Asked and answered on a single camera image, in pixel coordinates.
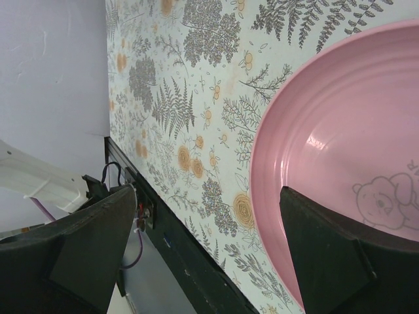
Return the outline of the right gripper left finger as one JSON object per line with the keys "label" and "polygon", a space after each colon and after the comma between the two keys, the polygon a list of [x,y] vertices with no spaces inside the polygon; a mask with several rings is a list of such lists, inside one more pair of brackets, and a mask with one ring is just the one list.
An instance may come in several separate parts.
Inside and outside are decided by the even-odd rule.
{"label": "right gripper left finger", "polygon": [[106,313],[137,208],[131,185],[1,240],[2,313]]}

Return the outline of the pink round plate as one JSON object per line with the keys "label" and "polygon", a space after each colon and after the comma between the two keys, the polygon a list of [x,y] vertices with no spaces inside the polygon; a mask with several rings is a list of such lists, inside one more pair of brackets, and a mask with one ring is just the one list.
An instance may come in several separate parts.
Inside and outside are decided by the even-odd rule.
{"label": "pink round plate", "polygon": [[383,232],[418,239],[418,20],[374,27],[305,63],[269,104],[249,170],[253,216],[298,306],[280,211],[289,186]]}

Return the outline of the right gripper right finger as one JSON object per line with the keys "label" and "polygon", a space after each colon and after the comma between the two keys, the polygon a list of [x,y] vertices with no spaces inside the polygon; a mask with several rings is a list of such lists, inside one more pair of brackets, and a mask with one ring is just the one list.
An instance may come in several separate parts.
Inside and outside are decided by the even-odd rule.
{"label": "right gripper right finger", "polygon": [[306,313],[418,312],[418,242],[336,213],[287,186],[280,211]]}

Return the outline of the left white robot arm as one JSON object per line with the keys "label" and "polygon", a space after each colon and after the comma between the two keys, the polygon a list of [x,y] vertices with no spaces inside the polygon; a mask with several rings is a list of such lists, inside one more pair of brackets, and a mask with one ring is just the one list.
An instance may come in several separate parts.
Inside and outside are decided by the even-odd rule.
{"label": "left white robot arm", "polygon": [[44,162],[1,141],[1,187],[74,213],[106,198],[105,183]]}

